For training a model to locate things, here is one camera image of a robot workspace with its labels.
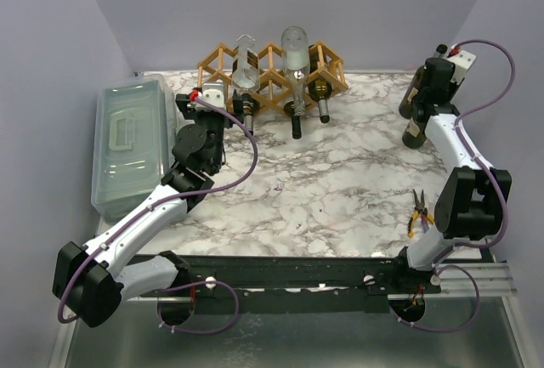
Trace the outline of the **tall green bottle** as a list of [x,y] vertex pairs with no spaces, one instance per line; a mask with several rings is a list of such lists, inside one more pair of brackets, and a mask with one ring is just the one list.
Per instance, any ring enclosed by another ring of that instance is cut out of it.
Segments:
[[[448,46],[446,44],[444,43],[439,44],[433,53],[433,58],[442,58],[445,55],[447,50],[448,50]],[[414,76],[411,79],[411,83],[409,87],[407,88],[407,90],[405,91],[405,95],[399,104],[399,114],[406,120],[411,118],[412,100],[419,92],[420,81],[421,81],[424,69],[425,69],[425,65],[421,65],[417,68]]]

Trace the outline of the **green wine bottle brown label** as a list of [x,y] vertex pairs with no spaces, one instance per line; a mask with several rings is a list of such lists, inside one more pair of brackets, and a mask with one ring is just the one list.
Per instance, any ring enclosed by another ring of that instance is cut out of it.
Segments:
[[260,110],[259,102],[249,93],[243,93],[237,100],[236,109],[243,116],[243,122],[248,132],[254,134],[254,117]]

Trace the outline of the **clear square glass bottle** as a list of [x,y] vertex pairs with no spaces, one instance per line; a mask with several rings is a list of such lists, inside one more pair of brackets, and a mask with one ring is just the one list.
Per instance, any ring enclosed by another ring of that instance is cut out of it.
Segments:
[[235,51],[232,85],[244,93],[257,92],[260,86],[260,71],[256,40],[247,34],[241,35],[235,41]]

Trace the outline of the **green bottle silver neck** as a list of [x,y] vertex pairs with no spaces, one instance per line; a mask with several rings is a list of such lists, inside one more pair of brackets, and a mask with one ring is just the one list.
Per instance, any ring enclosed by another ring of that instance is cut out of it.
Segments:
[[332,95],[332,85],[325,79],[317,77],[308,83],[310,98],[317,103],[320,122],[327,124],[330,121],[328,99]]

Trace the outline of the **clear round glass bottle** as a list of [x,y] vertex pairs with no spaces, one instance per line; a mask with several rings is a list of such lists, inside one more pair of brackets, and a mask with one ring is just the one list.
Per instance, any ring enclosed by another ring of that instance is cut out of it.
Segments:
[[295,116],[306,112],[305,88],[310,73],[309,42],[299,26],[286,28],[281,35],[284,77],[290,83]]

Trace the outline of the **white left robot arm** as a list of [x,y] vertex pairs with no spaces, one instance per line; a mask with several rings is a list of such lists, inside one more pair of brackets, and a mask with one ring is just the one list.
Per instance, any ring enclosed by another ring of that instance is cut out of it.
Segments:
[[100,326],[121,303],[149,292],[177,296],[198,286],[215,287],[215,278],[199,278],[173,252],[133,263],[137,252],[169,224],[185,218],[207,195],[229,190],[247,179],[217,187],[211,177],[224,164],[224,130],[243,123],[229,113],[224,90],[202,86],[176,97],[190,124],[173,147],[174,163],[159,184],[127,216],[85,244],[70,241],[57,255],[53,294],[61,324],[82,320]]

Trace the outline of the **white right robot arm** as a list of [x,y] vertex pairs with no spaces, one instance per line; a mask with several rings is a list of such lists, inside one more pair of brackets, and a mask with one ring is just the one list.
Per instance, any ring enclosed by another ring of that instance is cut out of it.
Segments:
[[449,173],[434,206],[433,226],[402,251],[406,263],[391,272],[399,292],[420,286],[420,271],[432,270],[456,248],[488,246],[502,227],[512,177],[482,157],[452,103],[475,60],[466,51],[427,59],[399,106],[408,121],[404,145],[415,150],[430,141]]

